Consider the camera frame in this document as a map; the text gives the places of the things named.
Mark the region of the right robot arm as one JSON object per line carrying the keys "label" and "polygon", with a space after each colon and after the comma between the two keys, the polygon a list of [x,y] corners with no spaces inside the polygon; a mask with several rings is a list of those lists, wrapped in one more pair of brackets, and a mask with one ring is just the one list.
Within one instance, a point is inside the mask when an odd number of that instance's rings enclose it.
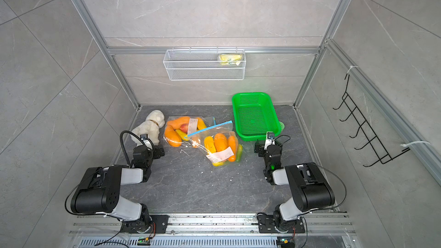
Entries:
{"label": "right robot arm", "polygon": [[316,163],[281,165],[283,146],[273,141],[257,141],[254,152],[265,162],[264,177],[273,186],[288,186],[291,198],[273,213],[275,225],[290,225],[300,216],[324,210],[335,203],[335,195]]}

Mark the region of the yellow mango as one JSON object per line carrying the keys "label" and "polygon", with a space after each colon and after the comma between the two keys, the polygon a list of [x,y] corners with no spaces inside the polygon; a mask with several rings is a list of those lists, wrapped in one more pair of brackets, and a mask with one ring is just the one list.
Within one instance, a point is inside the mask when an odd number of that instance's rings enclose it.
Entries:
{"label": "yellow mango", "polygon": [[212,136],[207,136],[204,139],[204,147],[206,148],[208,154],[216,153],[215,142]]}

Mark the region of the large orange mango top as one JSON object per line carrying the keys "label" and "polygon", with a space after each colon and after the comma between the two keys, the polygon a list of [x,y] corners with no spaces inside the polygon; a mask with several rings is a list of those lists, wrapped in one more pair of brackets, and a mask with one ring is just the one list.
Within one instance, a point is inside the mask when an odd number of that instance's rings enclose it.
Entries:
{"label": "large orange mango top", "polygon": [[217,133],[215,135],[214,142],[215,142],[215,147],[216,147],[217,152],[224,151],[229,147],[228,142],[227,142],[227,138],[222,133]]}

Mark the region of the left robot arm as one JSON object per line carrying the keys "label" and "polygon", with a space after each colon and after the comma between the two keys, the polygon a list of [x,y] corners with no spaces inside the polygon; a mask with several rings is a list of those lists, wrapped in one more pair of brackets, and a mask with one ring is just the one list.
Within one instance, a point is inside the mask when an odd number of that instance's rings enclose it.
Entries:
{"label": "left robot arm", "polygon": [[120,190],[124,185],[147,182],[153,160],[164,155],[161,145],[153,149],[137,146],[133,150],[133,165],[87,169],[73,190],[68,212],[72,215],[110,216],[128,225],[149,227],[153,221],[146,205],[124,198]]}

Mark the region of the spare clear plastic bag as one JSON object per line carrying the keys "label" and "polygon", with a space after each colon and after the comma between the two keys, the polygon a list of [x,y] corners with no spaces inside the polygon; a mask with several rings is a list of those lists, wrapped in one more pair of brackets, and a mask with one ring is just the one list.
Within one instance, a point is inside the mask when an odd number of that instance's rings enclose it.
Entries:
{"label": "spare clear plastic bag", "polygon": [[242,158],[243,146],[233,131],[233,121],[199,130],[189,139],[215,167],[239,163]]}

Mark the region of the clear zip-top bag blue zipper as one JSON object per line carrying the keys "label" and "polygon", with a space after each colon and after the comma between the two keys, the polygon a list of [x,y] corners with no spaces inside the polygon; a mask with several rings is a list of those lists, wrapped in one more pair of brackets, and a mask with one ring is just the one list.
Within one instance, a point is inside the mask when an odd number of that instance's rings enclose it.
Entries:
{"label": "clear zip-top bag blue zipper", "polygon": [[[177,119],[183,116],[171,116],[166,120],[165,127],[167,126],[167,121]],[[178,135],[181,136],[182,144],[180,147],[194,147],[197,148],[201,141],[193,141],[189,135],[196,133],[200,130],[206,129],[210,126],[214,126],[216,124],[216,120],[214,117],[197,117],[197,116],[188,116],[190,117],[189,123],[181,125],[180,129],[175,130]]]}

